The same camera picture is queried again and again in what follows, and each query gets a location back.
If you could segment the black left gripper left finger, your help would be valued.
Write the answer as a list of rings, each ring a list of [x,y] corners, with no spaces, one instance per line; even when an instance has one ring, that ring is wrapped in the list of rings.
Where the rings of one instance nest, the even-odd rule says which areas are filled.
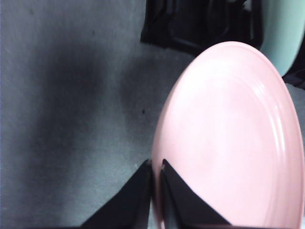
[[[135,173],[82,227],[147,227],[152,192],[152,165],[145,160]]]

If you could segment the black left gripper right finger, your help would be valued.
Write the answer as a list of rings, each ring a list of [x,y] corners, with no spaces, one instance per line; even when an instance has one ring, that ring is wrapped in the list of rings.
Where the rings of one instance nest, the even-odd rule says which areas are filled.
[[[166,227],[230,226],[230,222],[192,191],[165,159],[161,169],[161,189]]]

